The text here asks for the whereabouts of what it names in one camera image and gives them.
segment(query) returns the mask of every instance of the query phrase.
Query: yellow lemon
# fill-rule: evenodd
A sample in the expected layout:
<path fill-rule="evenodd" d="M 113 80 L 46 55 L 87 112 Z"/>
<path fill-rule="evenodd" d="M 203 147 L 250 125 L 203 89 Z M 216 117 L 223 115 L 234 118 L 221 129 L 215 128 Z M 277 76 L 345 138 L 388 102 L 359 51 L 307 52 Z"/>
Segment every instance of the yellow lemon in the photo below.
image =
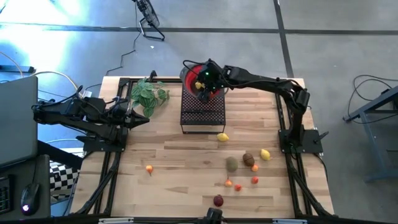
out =
<path fill-rule="evenodd" d="M 217 134 L 217 139 L 219 141 L 225 142 L 225 141 L 228 141 L 229 137 L 225 133 L 219 133 L 219 134 Z"/>
<path fill-rule="evenodd" d="M 264 159 L 265 161 L 271 160 L 271 154 L 265 149 L 261 149 L 260 156 L 261 159 Z"/>
<path fill-rule="evenodd" d="M 201 84 L 200 82 L 196 82 L 196 83 L 195 83 L 195 87 L 196 87 L 198 90 L 201 88 L 201 85 L 202 85 L 202 84 Z"/>

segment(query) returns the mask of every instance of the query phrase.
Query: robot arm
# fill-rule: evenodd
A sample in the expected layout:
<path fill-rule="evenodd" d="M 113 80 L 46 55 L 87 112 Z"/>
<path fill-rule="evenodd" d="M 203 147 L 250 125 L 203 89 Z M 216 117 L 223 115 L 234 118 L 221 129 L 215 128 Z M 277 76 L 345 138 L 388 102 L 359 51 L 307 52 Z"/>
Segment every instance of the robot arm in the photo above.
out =
<path fill-rule="evenodd" d="M 105 103 L 100 98 L 80 98 L 78 93 L 82 88 L 80 86 L 74 95 L 62 101 L 40 101 L 33 105 L 34 120 L 40 124 L 62 124 L 86 131 L 89 136 L 78 136 L 77 139 L 83 142 L 98 141 L 107 145 L 121 143 L 124 128 L 132 129 L 149 122 L 149 119 L 134 110 L 128 111 L 125 99 L 117 97 Z M 114 105 L 106 109 L 109 103 Z"/>
<path fill-rule="evenodd" d="M 204 84 L 204 87 L 199 89 L 198 98 L 200 100 L 207 102 L 212 94 L 223 88 L 233 90 L 234 88 L 251 87 L 277 93 L 283 97 L 288 109 L 293 114 L 293 123 L 290 126 L 289 135 L 286 136 L 286 141 L 293 146 L 301 145 L 304 132 L 302 118 L 310 99 L 307 89 L 302 88 L 295 80 L 253 75 L 243 68 L 229 65 L 221 68 L 211 59 L 201 65 L 201 70 L 197 73 L 197 81 Z"/>

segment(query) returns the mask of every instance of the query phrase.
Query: concrete floor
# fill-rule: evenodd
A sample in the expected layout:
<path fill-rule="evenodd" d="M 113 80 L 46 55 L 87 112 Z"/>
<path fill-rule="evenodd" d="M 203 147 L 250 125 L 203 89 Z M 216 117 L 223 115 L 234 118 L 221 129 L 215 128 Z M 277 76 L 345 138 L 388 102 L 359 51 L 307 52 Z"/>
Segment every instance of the concrete floor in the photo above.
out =
<path fill-rule="evenodd" d="M 278 28 L 273 0 L 152 2 L 161 27 Z M 286 29 L 398 29 L 398 2 L 394 0 L 280 0 L 280 6 Z M 130 0 L 14 0 L 9 1 L 0 14 L 0 22 L 135 27 L 135 13 Z M 15 27 L 0 29 L 0 50 L 20 65 L 63 72 L 77 84 L 89 86 L 101 83 L 106 71 L 119 65 L 120 55 L 132 50 L 136 35 L 137 32 L 66 32 Z M 162 76 L 176 76 L 182 68 L 182 60 L 212 58 L 220 65 L 236 65 L 264 76 L 287 76 L 279 34 L 168 32 L 165 35 L 165 42 L 138 38 L 137 51 L 124 58 L 124 68 L 109 75 L 149 75 L 151 70 L 156 70 Z M 312 94 L 310 104 L 315 124 L 320 131 L 330 132 L 323 140 L 323 148 L 335 213 L 345 218 L 398 222 L 398 181 L 363 182 L 364 176 L 376 169 L 368 139 L 362 126 L 345 124 L 341 120 L 346 114 L 355 76 L 398 78 L 398 37 L 287 35 L 287 44 L 294 76 L 304 78 Z M 0 64 L 9 62 L 0 57 Z M 1 80 L 14 78 L 19 77 L 0 74 Z M 56 75 L 40 76 L 39 88 L 60 95 L 74 92 L 64 78 Z M 379 83 L 369 82 L 360 92 L 374 98 L 385 89 Z M 99 88 L 92 90 L 97 95 Z M 43 93 L 39 96 L 59 99 Z M 354 97 L 351 108 L 364 103 Z M 380 136 L 386 127 L 391 131 L 389 135 L 383 133 L 383 142 L 394 147 L 397 140 L 392 136 L 391 123 L 373 124 Z M 76 135 L 60 126 L 39 126 L 42 141 Z M 54 146 L 81 144 L 61 142 Z"/>

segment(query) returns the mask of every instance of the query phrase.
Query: wooden table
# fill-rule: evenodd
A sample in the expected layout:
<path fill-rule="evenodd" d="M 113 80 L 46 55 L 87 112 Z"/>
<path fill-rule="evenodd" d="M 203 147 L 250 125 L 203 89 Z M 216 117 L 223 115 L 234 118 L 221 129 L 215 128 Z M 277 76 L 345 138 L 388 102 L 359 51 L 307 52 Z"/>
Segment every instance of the wooden table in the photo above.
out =
<path fill-rule="evenodd" d="M 104 77 L 99 97 L 106 101 L 115 97 L 119 79 Z M 164 89 L 170 90 L 169 102 L 155 109 L 150 123 L 129 132 L 119 167 L 112 216 L 203 217 L 209 207 L 214 207 L 213 197 L 220 194 L 224 198 L 221 209 L 226 218 L 294 217 L 285 157 L 277 137 L 280 127 L 275 95 L 252 88 L 229 91 L 225 96 L 224 131 L 229 141 L 219 142 L 215 135 L 182 134 L 181 87 L 181 83 L 168 83 Z M 142 114 L 142 108 L 136 111 Z M 305 113 L 303 123 L 307 129 L 313 128 L 310 110 Z M 267 149 L 272 159 L 263 161 L 259 157 L 260 149 Z M 255 157 L 257 172 L 243 164 L 242 155 L 246 152 Z M 243 186 L 240 192 L 224 187 L 225 159 L 229 156 L 239 161 L 238 170 L 229 174 L 229 178 Z M 95 152 L 83 162 L 73 212 L 83 206 L 97 187 L 103 157 L 103 152 Z M 321 162 L 312 154 L 302 157 L 309 189 L 325 209 L 333 213 Z M 146 172 L 146 165 L 154 167 L 152 177 Z M 258 184 L 251 183 L 252 176 L 259 177 Z M 305 212 L 300 190 L 298 196 L 300 208 Z"/>

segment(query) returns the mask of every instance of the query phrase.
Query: computer mouse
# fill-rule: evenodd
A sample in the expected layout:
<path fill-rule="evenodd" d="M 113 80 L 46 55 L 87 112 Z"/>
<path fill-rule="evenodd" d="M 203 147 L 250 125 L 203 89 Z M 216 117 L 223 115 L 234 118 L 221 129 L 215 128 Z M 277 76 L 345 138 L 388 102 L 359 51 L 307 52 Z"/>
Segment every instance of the computer mouse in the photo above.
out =
<path fill-rule="evenodd" d="M 39 208 L 39 184 L 28 184 L 21 195 L 21 212 L 24 215 L 33 215 Z"/>

